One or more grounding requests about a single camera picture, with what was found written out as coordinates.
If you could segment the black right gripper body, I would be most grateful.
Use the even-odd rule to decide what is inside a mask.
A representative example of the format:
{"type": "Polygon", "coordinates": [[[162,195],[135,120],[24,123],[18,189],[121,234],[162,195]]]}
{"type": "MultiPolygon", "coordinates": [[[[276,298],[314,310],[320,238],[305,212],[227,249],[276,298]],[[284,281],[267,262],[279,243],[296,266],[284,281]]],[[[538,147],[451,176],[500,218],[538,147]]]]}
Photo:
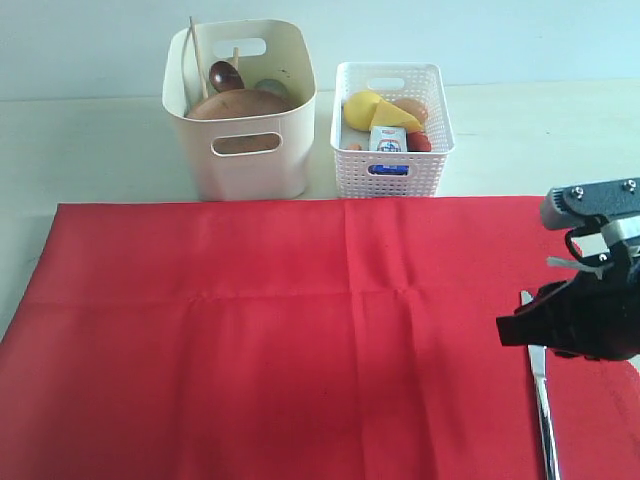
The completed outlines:
{"type": "Polygon", "coordinates": [[[626,361],[639,354],[639,259],[625,244],[610,247],[597,273],[572,281],[574,350],[589,358],[626,361]]]}

